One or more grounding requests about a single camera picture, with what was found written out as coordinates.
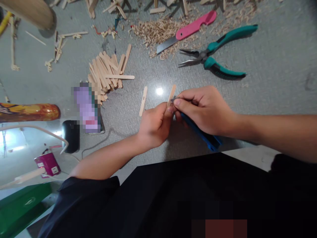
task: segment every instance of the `pink utility knife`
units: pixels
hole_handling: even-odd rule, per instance
[[[161,53],[163,50],[167,49],[168,47],[175,44],[177,41],[183,40],[186,37],[194,34],[195,32],[199,31],[200,26],[202,24],[209,25],[215,21],[217,17],[217,13],[215,11],[208,12],[207,14],[203,15],[202,17],[198,18],[196,21],[190,23],[189,25],[179,29],[176,32],[176,35],[167,39],[162,44],[158,45],[156,50],[156,54]]]

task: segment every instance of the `pink handle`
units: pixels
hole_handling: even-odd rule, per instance
[[[202,24],[209,25],[209,24],[213,23],[215,21],[216,17],[217,17],[217,13],[215,11],[208,12],[207,14],[198,18],[196,21],[194,21],[194,22],[188,24],[187,26],[179,29],[176,32],[176,39],[177,40],[185,39],[186,37],[199,31],[200,26]]]

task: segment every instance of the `orange bottle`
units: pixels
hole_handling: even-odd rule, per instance
[[[59,119],[60,110],[54,104],[17,105],[0,103],[0,123],[21,121],[52,121]]]

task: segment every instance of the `forearm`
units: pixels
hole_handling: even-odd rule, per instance
[[[86,156],[70,173],[70,177],[103,180],[110,178],[131,158],[146,152],[138,135],[103,147]]]
[[[228,136],[317,163],[317,115],[239,115]]]

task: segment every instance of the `blue utility knife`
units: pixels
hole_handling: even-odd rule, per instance
[[[181,112],[181,116],[187,125],[189,125],[203,139],[203,141],[207,143],[208,148],[212,152],[218,152],[219,146],[222,145],[222,141],[218,136],[213,136],[203,132],[186,114]]]

